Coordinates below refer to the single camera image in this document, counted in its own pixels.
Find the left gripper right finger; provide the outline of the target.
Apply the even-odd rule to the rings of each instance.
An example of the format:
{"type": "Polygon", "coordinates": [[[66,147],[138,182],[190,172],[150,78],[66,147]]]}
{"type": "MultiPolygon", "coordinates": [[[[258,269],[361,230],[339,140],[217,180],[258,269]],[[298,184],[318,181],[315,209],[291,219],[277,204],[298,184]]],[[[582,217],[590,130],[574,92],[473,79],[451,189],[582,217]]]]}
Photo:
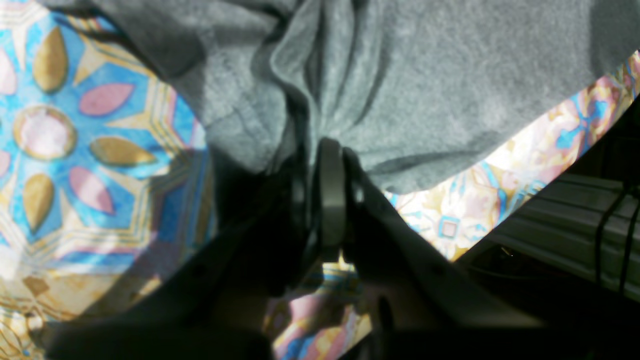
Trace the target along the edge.
{"type": "Polygon", "coordinates": [[[541,360],[551,333],[451,264],[370,182],[355,153],[320,141],[315,225],[323,260],[339,255],[362,284],[372,330],[359,360],[541,360]]]}

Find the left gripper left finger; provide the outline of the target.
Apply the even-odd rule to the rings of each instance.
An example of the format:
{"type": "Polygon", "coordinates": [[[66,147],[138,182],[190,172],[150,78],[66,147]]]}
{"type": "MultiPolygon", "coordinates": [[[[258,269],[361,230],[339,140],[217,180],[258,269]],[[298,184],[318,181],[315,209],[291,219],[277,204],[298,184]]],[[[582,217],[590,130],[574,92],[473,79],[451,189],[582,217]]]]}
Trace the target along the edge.
{"type": "Polygon", "coordinates": [[[294,290],[319,260],[309,151],[250,180],[250,198],[222,210],[221,227],[158,289],[130,308],[93,317],[124,281],[80,317],[51,323],[48,360],[273,360],[262,333],[270,298],[294,290]]]}

